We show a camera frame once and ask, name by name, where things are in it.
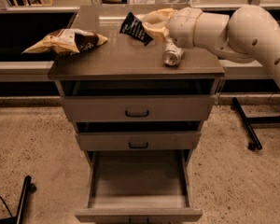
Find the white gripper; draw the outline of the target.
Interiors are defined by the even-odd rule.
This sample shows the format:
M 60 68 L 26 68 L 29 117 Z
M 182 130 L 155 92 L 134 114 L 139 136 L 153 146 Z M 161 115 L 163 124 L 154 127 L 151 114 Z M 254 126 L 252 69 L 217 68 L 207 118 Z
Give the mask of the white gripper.
M 178 11 L 162 8 L 148 14 L 137 14 L 136 17 L 153 39 L 163 43 L 173 40 L 179 48 L 193 49 L 195 25 L 202 14 L 203 11 L 199 8 L 184 7 Z

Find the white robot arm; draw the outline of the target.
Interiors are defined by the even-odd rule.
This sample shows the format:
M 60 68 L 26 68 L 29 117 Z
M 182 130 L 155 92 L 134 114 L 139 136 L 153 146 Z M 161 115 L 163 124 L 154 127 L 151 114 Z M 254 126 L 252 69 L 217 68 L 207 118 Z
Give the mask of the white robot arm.
M 245 5 L 230 16 L 163 8 L 146 14 L 142 25 L 152 38 L 182 49 L 207 49 L 235 63 L 257 61 L 280 89 L 280 25 L 262 7 Z

